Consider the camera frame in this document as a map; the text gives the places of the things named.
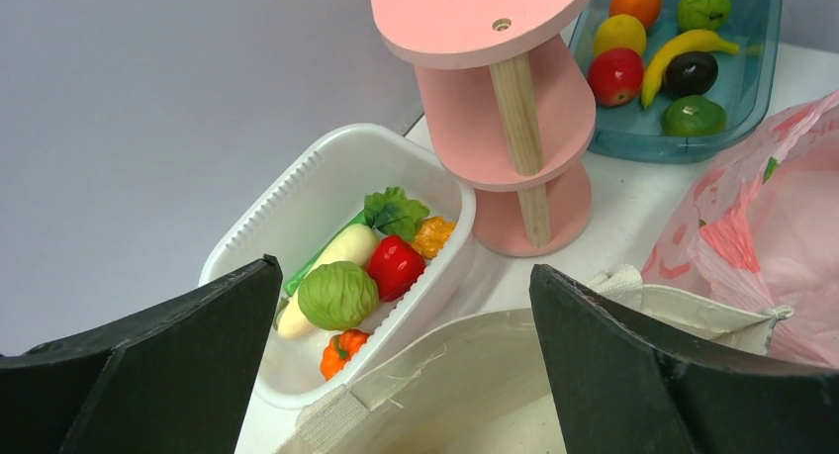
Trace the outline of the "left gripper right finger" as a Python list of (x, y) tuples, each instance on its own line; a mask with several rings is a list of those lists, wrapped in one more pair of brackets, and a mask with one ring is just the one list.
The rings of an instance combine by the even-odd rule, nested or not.
[(706, 341), (544, 264), (529, 296), (570, 453), (834, 453), (838, 373)]

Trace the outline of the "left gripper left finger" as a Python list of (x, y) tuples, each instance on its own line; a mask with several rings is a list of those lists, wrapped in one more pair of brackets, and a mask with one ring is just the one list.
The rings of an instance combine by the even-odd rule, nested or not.
[(283, 273), (265, 255), (1, 361), (5, 453), (232, 453)]

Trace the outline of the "beige canvas tote bag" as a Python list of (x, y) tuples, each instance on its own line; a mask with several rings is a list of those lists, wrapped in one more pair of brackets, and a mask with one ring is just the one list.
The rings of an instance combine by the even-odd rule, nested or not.
[[(647, 284), (621, 265), (589, 287), (703, 339), (758, 355), (777, 306), (749, 313), (680, 289)], [(562, 453), (565, 443), (530, 309), (480, 314), (421, 337), (299, 415), (284, 453)]]

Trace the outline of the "white radish with leaves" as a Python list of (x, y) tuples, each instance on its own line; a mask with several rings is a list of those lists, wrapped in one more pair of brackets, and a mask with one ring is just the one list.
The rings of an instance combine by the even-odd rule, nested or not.
[(281, 301), (275, 318), (275, 329), (280, 337), (299, 338), (315, 328), (303, 315), (297, 301), (299, 286), (314, 268), (335, 261), (351, 261), (364, 266), (383, 235), (396, 234), (413, 241), (421, 221), (429, 215), (429, 207), (420, 200), (409, 198), (401, 187), (388, 187), (366, 195), (362, 211), (284, 286), (287, 297)]

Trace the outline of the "small green lime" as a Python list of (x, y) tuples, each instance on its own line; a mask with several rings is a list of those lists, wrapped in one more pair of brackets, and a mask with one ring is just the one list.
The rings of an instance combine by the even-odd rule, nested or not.
[(672, 102), (663, 112), (660, 125), (664, 136), (710, 136), (726, 129), (727, 113), (702, 95), (690, 95)]

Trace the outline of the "pink three-tier shelf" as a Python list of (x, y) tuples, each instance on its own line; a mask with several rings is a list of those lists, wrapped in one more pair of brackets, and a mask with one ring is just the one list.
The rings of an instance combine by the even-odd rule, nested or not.
[(561, 38), (589, 1), (371, 0), (438, 159), (476, 192), (476, 237), (501, 254), (553, 252), (589, 222), (596, 103)]

